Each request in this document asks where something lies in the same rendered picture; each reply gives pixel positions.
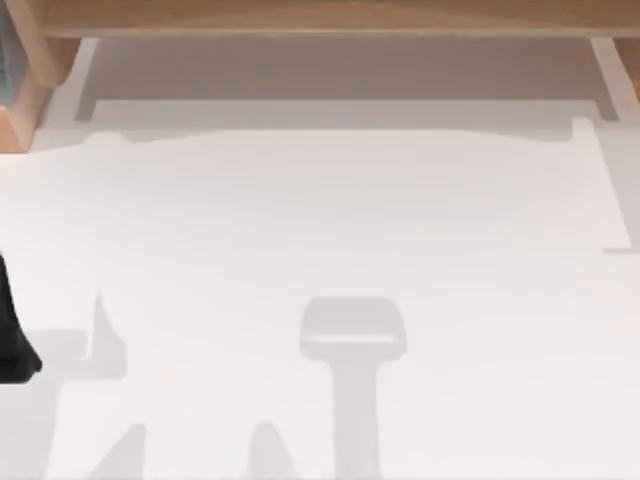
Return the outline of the pale wooden drawer front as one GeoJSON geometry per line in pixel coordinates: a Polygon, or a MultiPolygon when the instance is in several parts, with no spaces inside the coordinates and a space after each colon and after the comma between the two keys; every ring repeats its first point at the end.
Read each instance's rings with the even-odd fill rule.
{"type": "Polygon", "coordinates": [[[57,80],[46,0],[0,0],[0,154],[29,150],[57,80]]]}

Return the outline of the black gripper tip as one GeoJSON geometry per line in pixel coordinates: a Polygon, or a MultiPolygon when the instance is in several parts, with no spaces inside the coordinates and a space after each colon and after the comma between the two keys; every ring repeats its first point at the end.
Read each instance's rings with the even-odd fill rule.
{"type": "Polygon", "coordinates": [[[15,310],[4,257],[0,254],[0,384],[23,384],[42,370],[15,310]]]}

